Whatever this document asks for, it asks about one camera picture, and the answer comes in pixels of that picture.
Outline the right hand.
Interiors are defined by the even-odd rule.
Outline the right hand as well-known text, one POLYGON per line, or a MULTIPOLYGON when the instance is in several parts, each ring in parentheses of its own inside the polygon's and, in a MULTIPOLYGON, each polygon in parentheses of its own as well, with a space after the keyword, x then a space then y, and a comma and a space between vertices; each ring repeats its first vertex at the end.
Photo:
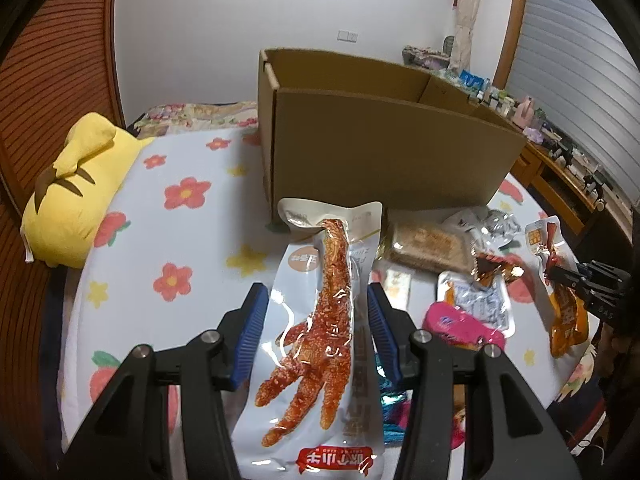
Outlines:
POLYGON ((604 324, 594 367, 601 377, 619 374, 623 377, 638 378, 639 338, 625 336, 604 324))

